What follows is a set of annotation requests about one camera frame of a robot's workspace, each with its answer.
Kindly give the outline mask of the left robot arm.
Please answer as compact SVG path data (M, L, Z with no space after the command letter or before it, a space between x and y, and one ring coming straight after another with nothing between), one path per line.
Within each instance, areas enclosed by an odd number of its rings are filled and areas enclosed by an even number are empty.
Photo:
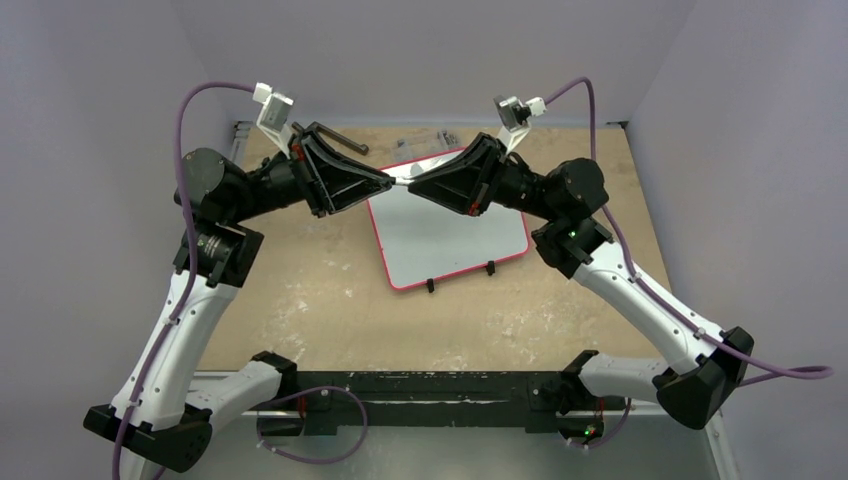
M175 199L188 223L163 310L125 384L84 419L87 430L113 443L116 479L189 470L214 434L255 406L303 409L296 364L268 351L212 387L190 388L263 242L244 223L301 202L323 217L395 184L389 174L338 153L309 129L252 171L210 148L179 155L176 167Z

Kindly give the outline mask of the red framed whiteboard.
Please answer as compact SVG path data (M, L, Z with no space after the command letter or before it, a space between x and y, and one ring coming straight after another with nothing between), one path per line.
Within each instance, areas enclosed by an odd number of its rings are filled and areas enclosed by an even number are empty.
M525 216L497 204L470 217L392 187L366 205L388 283L398 291L486 271L488 261L496 266L530 248Z

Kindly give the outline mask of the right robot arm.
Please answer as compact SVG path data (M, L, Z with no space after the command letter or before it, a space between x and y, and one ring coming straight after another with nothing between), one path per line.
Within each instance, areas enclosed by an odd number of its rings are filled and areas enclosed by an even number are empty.
M656 403L679 424L701 429L741 385L753 337L700 317L634 264L594 217L609 198L594 160L567 160L540 174L481 134L455 158L414 173L407 188L460 215L477 217L498 204L542 219L532 239L543 262L611 305L659 352L656 360L582 352L562 373L563 411L620 396Z

